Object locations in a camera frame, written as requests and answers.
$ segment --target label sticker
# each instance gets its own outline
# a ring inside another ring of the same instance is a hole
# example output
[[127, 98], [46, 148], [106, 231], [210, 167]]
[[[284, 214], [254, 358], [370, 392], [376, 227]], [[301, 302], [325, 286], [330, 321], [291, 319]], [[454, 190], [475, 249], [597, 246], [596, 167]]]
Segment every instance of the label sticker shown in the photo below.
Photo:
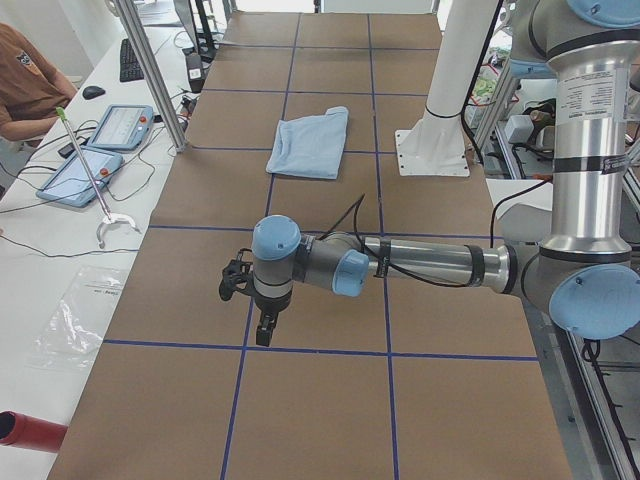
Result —
[[624, 172], [629, 167], [630, 158], [627, 155], [605, 158], [602, 162], [602, 175]]
[[603, 118], [624, 121], [627, 76], [625, 69], [615, 69], [558, 82], [556, 125]]

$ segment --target table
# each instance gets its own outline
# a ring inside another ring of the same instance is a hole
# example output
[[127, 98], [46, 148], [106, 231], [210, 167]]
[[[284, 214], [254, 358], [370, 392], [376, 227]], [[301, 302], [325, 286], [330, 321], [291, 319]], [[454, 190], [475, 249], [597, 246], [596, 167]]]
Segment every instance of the table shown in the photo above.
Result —
[[[183, 54], [173, 44], [173, 38], [179, 31], [177, 28], [147, 29], [170, 95], [180, 92], [181, 88], [189, 88]], [[99, 120], [110, 104], [154, 105], [144, 81], [119, 83], [119, 51], [120, 40], [109, 49], [85, 83], [85, 86], [99, 85], [107, 93], [90, 101], [77, 95], [67, 107], [67, 115], [75, 126], [85, 120]], [[64, 133], [58, 122], [44, 138], [44, 142]], [[38, 152], [30, 165], [57, 167], [63, 160], [56, 151], [65, 143], [62, 140]], [[107, 202], [112, 210], [131, 215], [142, 230], [142, 234], [139, 234], [125, 226], [109, 228], [105, 237], [107, 249], [139, 248], [149, 216], [171, 168], [173, 152], [168, 135], [166, 132], [161, 133], [143, 154], [143, 158], [156, 168], [149, 185], [121, 203], [114, 202], [107, 195]], [[125, 160], [132, 156], [125, 155]], [[22, 177], [38, 186], [50, 175], [50, 172], [27, 172]], [[142, 185], [149, 172], [150, 167], [136, 160], [113, 178], [110, 188], [116, 196], [124, 196]], [[0, 211], [39, 202], [33, 189], [17, 180], [0, 202]], [[48, 253], [76, 253], [97, 249], [95, 230], [102, 216], [100, 206], [95, 201], [81, 210], [50, 204], [1, 213], [0, 228], [4, 229], [7, 237]], [[134, 259], [135, 253], [47, 259], [0, 239], [0, 324], [3, 332], [0, 338], [0, 409], [69, 423], [89, 372], [34, 369], [25, 365], [27, 352], [82, 265], [130, 269]], [[0, 448], [0, 476], [43, 479], [54, 459], [55, 455], [52, 454]]]
[[[296, 285], [269, 349], [246, 298], [217, 298], [265, 214], [317, 233], [362, 192], [362, 232], [487, 245], [479, 166], [397, 170], [436, 18], [236, 12], [224, 40], [49, 479], [571, 478], [516, 298]], [[336, 181], [266, 174], [278, 120], [336, 105], [350, 111]]]

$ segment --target person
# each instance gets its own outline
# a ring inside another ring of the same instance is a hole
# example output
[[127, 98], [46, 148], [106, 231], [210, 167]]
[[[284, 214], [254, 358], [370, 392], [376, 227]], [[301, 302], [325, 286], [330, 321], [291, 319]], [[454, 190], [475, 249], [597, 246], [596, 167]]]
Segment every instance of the person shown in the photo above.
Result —
[[44, 135], [77, 89], [20, 32], [0, 23], [0, 137]]

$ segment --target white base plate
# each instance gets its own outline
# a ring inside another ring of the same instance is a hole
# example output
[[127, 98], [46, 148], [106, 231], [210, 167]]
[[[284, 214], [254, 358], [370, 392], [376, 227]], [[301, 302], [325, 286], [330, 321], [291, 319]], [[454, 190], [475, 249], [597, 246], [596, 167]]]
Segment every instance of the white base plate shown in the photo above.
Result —
[[396, 152], [398, 156], [398, 170], [401, 176], [411, 175], [432, 175], [445, 177], [468, 177], [470, 175], [469, 166], [464, 156], [464, 143], [461, 145], [462, 154], [459, 157], [445, 159], [444, 162], [432, 160], [427, 162], [422, 156], [407, 154], [403, 151], [401, 144], [411, 133], [411, 130], [396, 130]]

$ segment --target warning label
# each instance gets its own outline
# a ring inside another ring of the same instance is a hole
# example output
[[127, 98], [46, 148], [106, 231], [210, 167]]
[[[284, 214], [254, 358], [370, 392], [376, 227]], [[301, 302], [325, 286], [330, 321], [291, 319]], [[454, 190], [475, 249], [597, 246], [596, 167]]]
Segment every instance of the warning label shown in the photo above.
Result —
[[594, 72], [566, 78], [558, 83], [556, 125], [585, 120], [624, 117], [625, 87], [616, 88], [626, 81], [622, 69]]

